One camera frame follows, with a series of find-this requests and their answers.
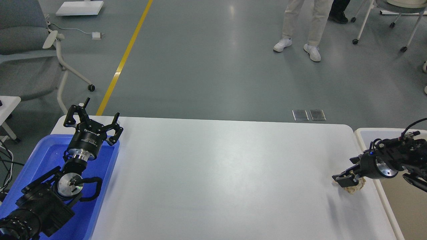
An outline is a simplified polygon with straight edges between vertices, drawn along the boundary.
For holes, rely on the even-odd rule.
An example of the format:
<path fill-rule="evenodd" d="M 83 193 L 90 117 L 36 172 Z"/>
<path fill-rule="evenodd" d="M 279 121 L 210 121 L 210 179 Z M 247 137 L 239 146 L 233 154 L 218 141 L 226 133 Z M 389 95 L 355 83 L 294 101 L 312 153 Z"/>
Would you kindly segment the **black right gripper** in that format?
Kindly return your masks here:
<path fill-rule="evenodd" d="M 360 170 L 346 170 L 340 174 L 333 175 L 332 179 L 340 187 L 353 187 L 359 184 L 360 177 L 370 179 L 391 179 L 398 175 L 397 170 L 392 170 L 383 160 L 368 152 L 359 154 L 349 159 L 352 164 L 358 164 Z"/>

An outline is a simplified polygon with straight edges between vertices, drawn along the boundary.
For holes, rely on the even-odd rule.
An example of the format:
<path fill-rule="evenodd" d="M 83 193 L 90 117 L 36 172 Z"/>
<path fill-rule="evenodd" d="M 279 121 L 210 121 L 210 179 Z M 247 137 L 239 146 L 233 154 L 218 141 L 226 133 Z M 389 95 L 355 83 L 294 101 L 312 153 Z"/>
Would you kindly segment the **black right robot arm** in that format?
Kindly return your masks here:
<path fill-rule="evenodd" d="M 359 184 L 363 177 L 370 179 L 391 179 L 398 172 L 407 170 L 403 178 L 410 185 L 423 191 L 427 190 L 427 146 L 425 139 L 415 139 L 419 131 L 408 130 L 426 118 L 413 122 L 397 138 L 377 138 L 370 143 L 369 149 L 357 157 L 350 158 L 354 165 L 332 179 L 340 187 L 349 188 Z"/>

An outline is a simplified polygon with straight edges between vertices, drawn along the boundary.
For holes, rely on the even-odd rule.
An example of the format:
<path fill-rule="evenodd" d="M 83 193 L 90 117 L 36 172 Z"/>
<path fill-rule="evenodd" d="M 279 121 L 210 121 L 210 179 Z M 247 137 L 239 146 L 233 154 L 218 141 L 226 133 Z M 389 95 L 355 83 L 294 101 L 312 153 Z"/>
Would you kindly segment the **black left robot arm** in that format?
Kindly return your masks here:
<path fill-rule="evenodd" d="M 64 127 L 73 135 L 49 135 L 35 147 L 1 205 L 2 240 L 87 240 L 105 197 L 123 127 L 91 119 L 70 106 Z"/>

